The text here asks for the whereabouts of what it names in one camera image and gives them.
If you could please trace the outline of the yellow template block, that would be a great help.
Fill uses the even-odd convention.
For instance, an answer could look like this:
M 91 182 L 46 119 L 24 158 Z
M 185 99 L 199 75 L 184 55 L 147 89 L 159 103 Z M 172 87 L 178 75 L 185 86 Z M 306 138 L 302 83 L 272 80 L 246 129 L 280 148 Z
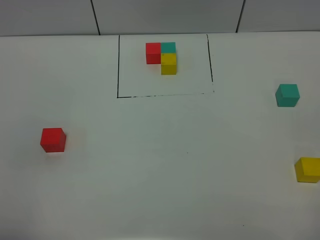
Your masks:
M 177 74 L 177 54 L 176 53 L 162 53 L 160 64 L 161 64 L 162 75 Z

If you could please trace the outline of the green template block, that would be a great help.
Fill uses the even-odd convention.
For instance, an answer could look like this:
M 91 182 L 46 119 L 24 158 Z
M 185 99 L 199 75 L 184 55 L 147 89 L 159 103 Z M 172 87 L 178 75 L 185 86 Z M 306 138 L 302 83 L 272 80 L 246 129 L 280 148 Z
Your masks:
M 161 42 L 160 43 L 162 54 L 175 54 L 176 53 L 176 43 L 175 42 Z

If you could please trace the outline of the red template block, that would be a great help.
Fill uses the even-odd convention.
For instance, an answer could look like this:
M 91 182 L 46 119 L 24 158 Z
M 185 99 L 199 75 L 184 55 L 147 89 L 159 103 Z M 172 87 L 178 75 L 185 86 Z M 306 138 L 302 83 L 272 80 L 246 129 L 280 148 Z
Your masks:
M 146 63 L 148 65 L 161 63 L 161 43 L 147 42 L 145 44 Z

